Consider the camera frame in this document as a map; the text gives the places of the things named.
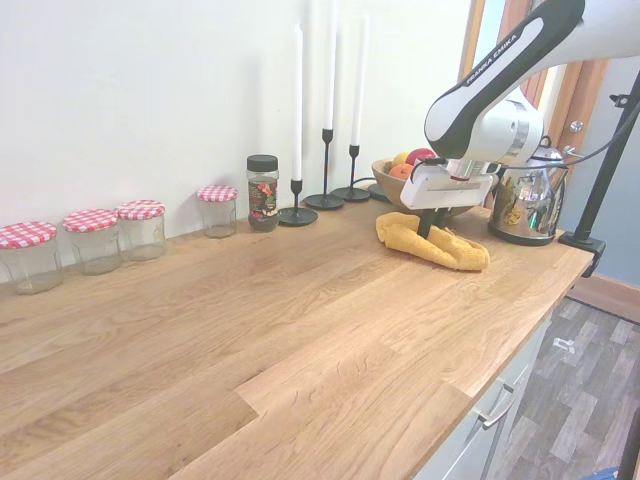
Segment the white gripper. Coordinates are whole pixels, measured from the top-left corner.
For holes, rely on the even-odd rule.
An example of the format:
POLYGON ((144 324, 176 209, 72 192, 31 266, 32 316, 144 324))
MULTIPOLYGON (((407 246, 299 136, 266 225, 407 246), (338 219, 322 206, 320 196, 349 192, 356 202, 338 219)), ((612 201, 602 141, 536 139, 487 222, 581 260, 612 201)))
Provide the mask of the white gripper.
POLYGON ((436 213, 437 223, 443 224, 449 208, 480 205, 496 184, 497 177, 493 174, 458 181, 452 179, 448 171, 417 171, 405 182, 400 201, 410 210, 423 210, 417 234, 427 237, 436 213))

